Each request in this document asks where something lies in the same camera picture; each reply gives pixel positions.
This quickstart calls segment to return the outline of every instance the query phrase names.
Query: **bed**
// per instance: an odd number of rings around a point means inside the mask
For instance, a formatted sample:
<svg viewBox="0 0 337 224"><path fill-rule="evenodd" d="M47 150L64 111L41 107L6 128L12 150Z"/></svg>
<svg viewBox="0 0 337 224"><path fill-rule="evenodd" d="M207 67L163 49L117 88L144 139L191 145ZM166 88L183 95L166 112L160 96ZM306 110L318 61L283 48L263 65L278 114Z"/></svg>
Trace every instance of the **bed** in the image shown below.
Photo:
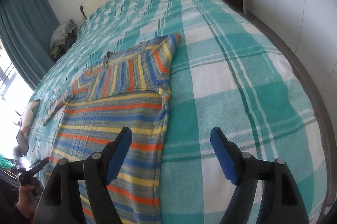
<svg viewBox="0 0 337 224"><path fill-rule="evenodd" d="M31 98L41 103L27 156L32 162L51 157L49 167L39 174L44 183L58 159L78 159L77 147L60 152L55 146L62 111L43 126L53 101L107 51L118 52L177 32L182 38L170 71L160 213L151 221L220 222L234 186L225 179L210 144L209 133L216 126L242 151L258 159L284 158L310 221L317 221L331 183L323 132L286 57L253 24L222 0L84 0L80 9L86 20L76 43L46 74ZM87 138L78 145L89 143ZM92 152L85 151L83 158ZM80 192L87 221L94 223L85 186ZM257 219L261 193L259 183L249 223ZM137 214L124 222L147 221Z"/></svg>

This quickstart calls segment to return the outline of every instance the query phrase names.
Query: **teal curtain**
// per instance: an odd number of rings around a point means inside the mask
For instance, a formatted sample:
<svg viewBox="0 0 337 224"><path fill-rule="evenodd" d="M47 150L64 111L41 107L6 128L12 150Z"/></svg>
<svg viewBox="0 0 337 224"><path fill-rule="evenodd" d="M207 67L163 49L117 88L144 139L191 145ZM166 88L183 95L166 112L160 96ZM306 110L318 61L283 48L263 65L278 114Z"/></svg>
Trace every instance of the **teal curtain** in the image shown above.
<svg viewBox="0 0 337 224"><path fill-rule="evenodd" d="M50 39L60 25L48 0L4 0L0 38L16 70L34 90L53 67Z"/></svg>

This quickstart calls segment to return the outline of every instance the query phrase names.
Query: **floor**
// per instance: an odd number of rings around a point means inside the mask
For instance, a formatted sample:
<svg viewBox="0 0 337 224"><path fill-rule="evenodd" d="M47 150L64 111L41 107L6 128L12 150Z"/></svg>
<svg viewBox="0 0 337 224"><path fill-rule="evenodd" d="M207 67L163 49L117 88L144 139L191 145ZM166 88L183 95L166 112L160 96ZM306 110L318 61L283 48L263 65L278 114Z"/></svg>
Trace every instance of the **floor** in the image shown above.
<svg viewBox="0 0 337 224"><path fill-rule="evenodd" d="M322 146L324 149L326 169L328 176L327 196L323 205L329 207L335 202L337 192L337 166L334 164L337 159L336 139L332 124L326 110L323 99L316 88L311 76L306 71L302 63L290 48L277 36L277 34L269 28L265 23L259 20L254 14L248 12L242 14L242 17L247 19L250 23L256 26L271 42L272 44L287 58L293 68L294 75L300 81L304 91L308 95L315 117L318 121L321 131Z"/></svg>

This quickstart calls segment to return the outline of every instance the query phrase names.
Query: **blue gripper pad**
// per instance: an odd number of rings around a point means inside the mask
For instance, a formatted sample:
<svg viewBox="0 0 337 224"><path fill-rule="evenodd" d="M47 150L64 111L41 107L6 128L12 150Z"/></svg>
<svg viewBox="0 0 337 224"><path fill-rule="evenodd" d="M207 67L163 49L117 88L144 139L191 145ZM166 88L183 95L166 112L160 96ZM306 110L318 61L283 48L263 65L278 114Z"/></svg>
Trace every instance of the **blue gripper pad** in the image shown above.
<svg viewBox="0 0 337 224"><path fill-rule="evenodd" d="M109 161L108 172L106 181L108 184L111 181L115 180L118 176L118 173L122 167L124 159L126 157L127 152L129 151L130 145L132 142L132 132L128 128L118 147L116 148L114 154Z"/></svg>
<svg viewBox="0 0 337 224"><path fill-rule="evenodd" d="M232 184L237 185L239 181L239 175L236 172L235 163L228 153L225 145L223 144L219 134L223 133L221 131L218 132L216 128L212 129L210 135L211 145L213 147L216 157L218 158L226 179L230 180Z"/></svg>

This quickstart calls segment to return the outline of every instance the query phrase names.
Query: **striped sweater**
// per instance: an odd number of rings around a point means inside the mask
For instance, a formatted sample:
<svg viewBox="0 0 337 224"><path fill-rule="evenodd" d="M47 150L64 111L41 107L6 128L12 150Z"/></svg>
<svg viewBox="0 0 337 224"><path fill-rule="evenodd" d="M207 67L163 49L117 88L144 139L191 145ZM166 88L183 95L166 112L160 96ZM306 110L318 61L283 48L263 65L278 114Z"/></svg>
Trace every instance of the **striped sweater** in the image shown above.
<svg viewBox="0 0 337 224"><path fill-rule="evenodd" d="M118 178L107 187L123 223L161 222L161 151L169 114L171 59L179 40L180 35L171 34L108 52L49 107L43 123L65 105L50 171L60 158L86 159L114 140L124 126L132 130L132 145ZM84 182L80 193L87 220L93 223Z"/></svg>

